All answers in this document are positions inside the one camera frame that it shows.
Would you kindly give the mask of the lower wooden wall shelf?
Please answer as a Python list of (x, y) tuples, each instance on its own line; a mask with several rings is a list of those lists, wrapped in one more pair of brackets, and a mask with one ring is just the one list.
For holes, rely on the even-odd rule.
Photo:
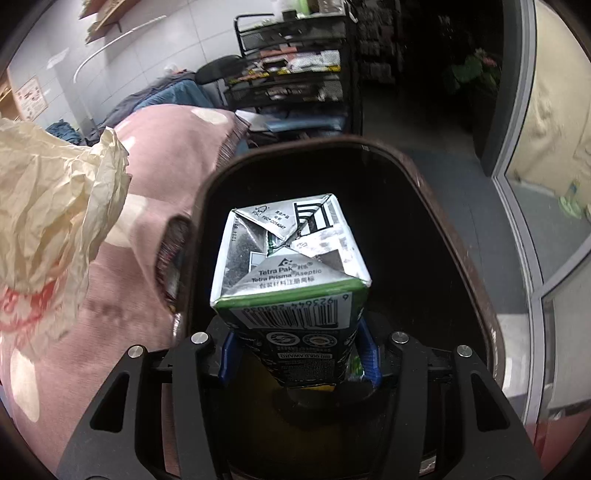
[(121, 31), (121, 19), (132, 10), (139, 0), (88, 0), (82, 3), (79, 19), (93, 17), (87, 28), (85, 44), (104, 38), (116, 26)]

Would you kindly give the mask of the massage bed grey blue covers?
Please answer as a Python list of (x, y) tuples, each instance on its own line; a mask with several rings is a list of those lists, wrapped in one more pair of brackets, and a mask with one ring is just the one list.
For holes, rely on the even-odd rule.
[(190, 105), (205, 108), (222, 108), (217, 94), (197, 83), (197, 74), (183, 70), (158, 78), (146, 88), (132, 93), (117, 103), (90, 133), (85, 136), (89, 146), (96, 144), (106, 127), (114, 128), (129, 115), (142, 108), (162, 105)]

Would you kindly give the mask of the beige paper bag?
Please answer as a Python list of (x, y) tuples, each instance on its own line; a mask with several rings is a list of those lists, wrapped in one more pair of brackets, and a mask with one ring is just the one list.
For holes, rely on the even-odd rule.
[(74, 326), (131, 177), (114, 130), (92, 147), (1, 121), (1, 337), (31, 361)]

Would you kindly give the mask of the wall poster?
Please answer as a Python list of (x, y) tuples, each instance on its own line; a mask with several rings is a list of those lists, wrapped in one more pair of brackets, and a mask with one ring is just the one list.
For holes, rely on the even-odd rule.
[(20, 117), (25, 121), (34, 121), (47, 108), (48, 103), (36, 76), (13, 92)]

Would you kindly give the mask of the green white milk carton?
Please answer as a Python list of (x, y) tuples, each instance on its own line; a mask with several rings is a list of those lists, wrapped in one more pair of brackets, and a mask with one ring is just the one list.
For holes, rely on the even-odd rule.
[(211, 307), (281, 386), (335, 385), (371, 285), (338, 198), (322, 194), (229, 212)]

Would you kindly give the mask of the brown trash bin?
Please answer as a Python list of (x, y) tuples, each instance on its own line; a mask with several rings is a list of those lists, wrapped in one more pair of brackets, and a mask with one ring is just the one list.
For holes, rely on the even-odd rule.
[(408, 156), (358, 136), (259, 148), (191, 216), (183, 306), (217, 343), (201, 398), (222, 468), (356, 479), (463, 456), (462, 396), (502, 381), (504, 344)]

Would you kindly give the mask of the black mesh trolley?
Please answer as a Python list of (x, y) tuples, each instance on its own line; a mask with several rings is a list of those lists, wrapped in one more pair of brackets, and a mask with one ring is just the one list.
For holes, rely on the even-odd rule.
[(239, 56), (224, 77), (224, 99), (235, 110), (339, 118), (339, 131), (363, 132), (359, 42), (348, 3), (338, 11), (240, 14), (233, 20)]

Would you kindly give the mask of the blue crumpled blanket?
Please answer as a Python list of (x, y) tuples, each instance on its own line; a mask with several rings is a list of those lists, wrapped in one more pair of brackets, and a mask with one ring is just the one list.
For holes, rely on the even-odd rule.
[(81, 134), (74, 129), (71, 124), (63, 119), (58, 120), (50, 124), (46, 129), (46, 132), (53, 135), (54, 137), (64, 140), (76, 146), (84, 145), (84, 140)]

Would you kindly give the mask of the white arc floor lamp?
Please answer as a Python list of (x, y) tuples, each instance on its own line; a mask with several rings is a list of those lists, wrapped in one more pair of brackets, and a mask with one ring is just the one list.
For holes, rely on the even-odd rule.
[(159, 23), (161, 21), (163, 21), (164, 19), (167, 18), (167, 15), (160, 15), (156, 18), (150, 19), (147, 22), (144, 22), (132, 29), (130, 29), (127, 32), (121, 33), (118, 37), (114, 38), (113, 40), (111, 40), (110, 42), (106, 43), (105, 45), (103, 45), (101, 48), (99, 48), (97, 51), (95, 51), (94, 53), (92, 53), (91, 55), (89, 55), (86, 59), (84, 59), (76, 68), (73, 77), (72, 77), (72, 83), (73, 85), (76, 85), (78, 83), (78, 77), (81, 73), (81, 71), (84, 69), (84, 67), (89, 64), (95, 57), (97, 57), (98, 55), (100, 55), (103, 51), (109, 49), (110, 47), (112, 47), (113, 45), (117, 44), (118, 42), (126, 39), (127, 37), (130, 37), (132, 35), (134, 35), (135, 33), (153, 25), (156, 23)]

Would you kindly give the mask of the potted plant pink flowers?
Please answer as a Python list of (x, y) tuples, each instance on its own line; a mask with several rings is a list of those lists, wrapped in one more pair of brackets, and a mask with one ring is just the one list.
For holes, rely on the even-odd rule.
[(484, 49), (476, 49), (463, 64), (452, 68), (457, 88), (480, 85), (491, 92), (500, 87), (502, 69)]

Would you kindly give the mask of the pink polka dot bedspread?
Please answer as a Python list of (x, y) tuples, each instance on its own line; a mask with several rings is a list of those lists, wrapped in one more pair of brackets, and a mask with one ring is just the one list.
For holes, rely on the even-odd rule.
[(211, 108), (155, 105), (116, 126), (129, 155), (125, 206), (89, 267), (77, 323), (39, 361), (1, 350), (1, 380), (27, 446), (55, 471), (99, 387), (134, 344), (168, 348), (175, 334), (173, 281), (204, 181), (231, 159), (247, 126)]

